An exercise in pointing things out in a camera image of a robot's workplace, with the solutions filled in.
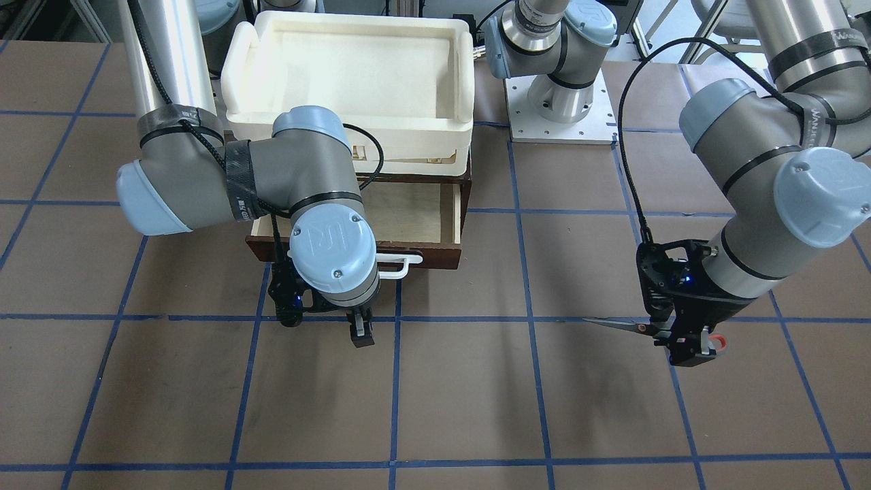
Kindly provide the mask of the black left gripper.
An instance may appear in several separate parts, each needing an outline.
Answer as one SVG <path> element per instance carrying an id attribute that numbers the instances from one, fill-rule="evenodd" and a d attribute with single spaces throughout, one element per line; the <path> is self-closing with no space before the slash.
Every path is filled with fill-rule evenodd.
<path id="1" fill-rule="evenodd" d="M 694 367 L 718 356 L 708 317 L 713 284 L 702 269 L 711 253 L 712 246 L 700 240 L 638 245 L 636 266 L 650 316 L 648 334 L 656 346 L 666 348 L 673 366 Z"/>

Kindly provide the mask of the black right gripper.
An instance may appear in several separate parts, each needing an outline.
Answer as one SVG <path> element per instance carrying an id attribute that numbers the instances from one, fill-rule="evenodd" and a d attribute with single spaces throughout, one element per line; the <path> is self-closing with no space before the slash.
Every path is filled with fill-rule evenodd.
<path id="1" fill-rule="evenodd" d="M 345 310 L 352 344 L 357 348 L 374 345 L 370 307 L 350 309 L 330 303 L 302 279 L 292 263 L 272 263 L 271 273 L 267 292 L 275 303 L 275 316 L 281 325 L 297 326 L 305 314 Z"/>

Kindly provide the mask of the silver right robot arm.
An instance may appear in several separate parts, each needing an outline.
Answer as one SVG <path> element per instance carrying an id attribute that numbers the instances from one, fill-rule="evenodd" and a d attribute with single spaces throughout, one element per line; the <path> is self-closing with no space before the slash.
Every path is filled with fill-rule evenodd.
<path id="1" fill-rule="evenodd" d="M 292 108 L 267 139 L 226 142 L 195 3 L 121 1 L 119 13 L 139 112 L 141 158 L 116 180 L 131 226 L 174 235 L 283 217 L 289 245 L 274 233 L 269 286 L 280 322 L 294 327 L 308 311 L 343 310 L 354 345 L 373 344 L 376 241 L 338 116 Z"/>

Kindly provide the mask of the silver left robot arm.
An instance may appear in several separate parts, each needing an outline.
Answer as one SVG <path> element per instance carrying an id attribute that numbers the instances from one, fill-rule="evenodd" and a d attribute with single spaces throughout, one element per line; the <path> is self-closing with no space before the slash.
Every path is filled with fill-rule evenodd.
<path id="1" fill-rule="evenodd" d="M 636 261 L 672 365 L 715 359 L 714 329 L 869 218 L 868 43 L 839 1 L 750 1 L 775 87 L 704 87 L 679 115 L 735 211 L 708 241 L 644 236 Z"/>

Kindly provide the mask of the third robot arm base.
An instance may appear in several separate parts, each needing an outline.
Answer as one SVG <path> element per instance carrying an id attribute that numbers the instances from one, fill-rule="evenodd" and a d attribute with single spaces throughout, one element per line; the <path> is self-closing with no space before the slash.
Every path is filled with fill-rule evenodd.
<path id="1" fill-rule="evenodd" d="M 604 4 L 512 1 L 482 33 L 489 69 L 505 82 L 514 142 L 616 142 L 601 68 L 618 22 Z"/>

